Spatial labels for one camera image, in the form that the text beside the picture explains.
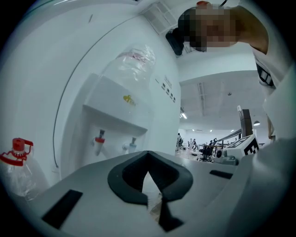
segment ceiling light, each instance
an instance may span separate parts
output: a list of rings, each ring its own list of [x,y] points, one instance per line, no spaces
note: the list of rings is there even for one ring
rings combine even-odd
[[[260,122],[256,120],[256,121],[254,122],[254,126],[258,126],[258,125],[260,125]]]

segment air vent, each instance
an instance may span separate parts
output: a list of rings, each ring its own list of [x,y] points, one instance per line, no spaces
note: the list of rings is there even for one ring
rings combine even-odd
[[[162,1],[151,4],[142,14],[158,34],[167,33],[170,29],[177,27],[177,20],[171,13],[171,9]]]

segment white ceiling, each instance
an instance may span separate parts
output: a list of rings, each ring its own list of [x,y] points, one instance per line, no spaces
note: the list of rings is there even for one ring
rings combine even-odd
[[[181,119],[181,128],[239,129],[237,106],[249,109],[252,121],[266,125],[262,104],[264,96],[253,73],[238,71],[200,77],[181,85],[181,106],[187,119]]]

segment chair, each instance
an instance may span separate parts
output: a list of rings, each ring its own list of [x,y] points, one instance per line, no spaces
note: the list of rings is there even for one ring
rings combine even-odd
[[[217,138],[214,139],[214,141],[211,141],[209,146],[205,145],[203,147],[203,157],[200,158],[200,161],[203,161],[203,162],[211,162],[213,157],[213,148],[214,147],[210,147],[210,146],[214,146],[217,142]]]

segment gray machine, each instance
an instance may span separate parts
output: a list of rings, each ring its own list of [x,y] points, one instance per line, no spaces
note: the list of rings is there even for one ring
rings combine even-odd
[[[246,236],[284,196],[295,142],[279,140],[237,166],[152,151],[119,156],[80,168],[21,208],[46,236]],[[141,192],[148,171],[163,196],[159,223]]]

